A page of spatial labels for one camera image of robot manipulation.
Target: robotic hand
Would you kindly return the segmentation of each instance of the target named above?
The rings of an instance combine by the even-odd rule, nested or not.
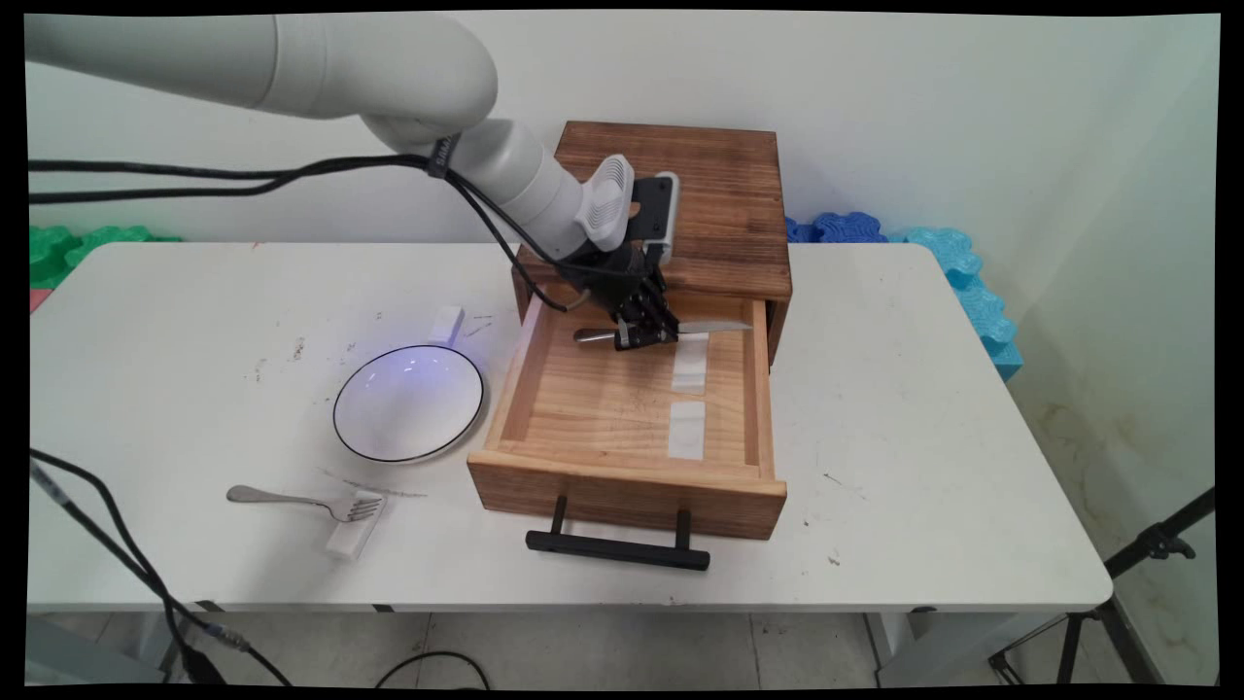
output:
[[[25,40],[27,60],[133,85],[297,117],[360,114],[393,150],[452,167],[498,201],[617,323],[617,348],[678,339],[659,267],[673,245],[678,177],[636,179],[617,154],[576,180],[530,131],[486,118],[496,67],[450,19],[26,15]]]

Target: wooden box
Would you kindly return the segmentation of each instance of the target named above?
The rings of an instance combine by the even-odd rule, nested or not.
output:
[[[545,288],[575,296],[565,283]],[[669,301],[685,321],[751,325],[710,334],[704,397],[671,389],[675,344],[620,353],[612,342],[577,343],[576,328],[608,325],[603,311],[530,303],[485,449],[466,460],[485,509],[551,517],[566,496],[571,520],[674,530],[687,510],[693,532],[769,538],[786,484],[774,480],[765,302]],[[705,404],[703,461],[668,458],[669,405],[689,400]]]
[[[586,180],[613,153],[626,155],[637,178],[662,170],[678,174],[682,191],[674,254],[662,274],[673,291],[763,300],[771,366],[791,298],[778,136],[770,131],[566,122],[556,157],[570,174]],[[561,281],[557,271],[526,246],[519,249],[519,261],[539,283]],[[514,293],[521,315],[531,290],[518,272]]]

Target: silver fork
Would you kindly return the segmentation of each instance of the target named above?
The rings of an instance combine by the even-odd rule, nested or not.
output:
[[[323,506],[332,513],[333,520],[343,523],[364,521],[376,513],[381,507],[379,499],[333,499],[331,501],[316,501],[315,499],[302,499],[300,496],[282,496],[270,494],[249,486],[235,486],[225,494],[225,499],[234,504],[311,504]]]

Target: white plate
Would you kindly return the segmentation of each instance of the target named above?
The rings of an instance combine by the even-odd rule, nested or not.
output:
[[[457,349],[399,347],[341,388],[332,426],[351,453],[377,463],[428,458],[462,438],[484,405],[484,379]]]

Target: drawer handle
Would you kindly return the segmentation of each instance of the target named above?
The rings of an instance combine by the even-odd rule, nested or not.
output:
[[[556,555],[575,555],[596,557],[618,562],[634,562],[656,567],[673,567],[703,572],[708,569],[708,552],[692,550],[692,512],[678,511],[678,531],[673,547],[602,540],[598,537],[578,537],[561,533],[561,521],[566,517],[566,497],[557,497],[557,510],[552,515],[552,527],[549,532],[527,531],[527,550],[552,552]]]

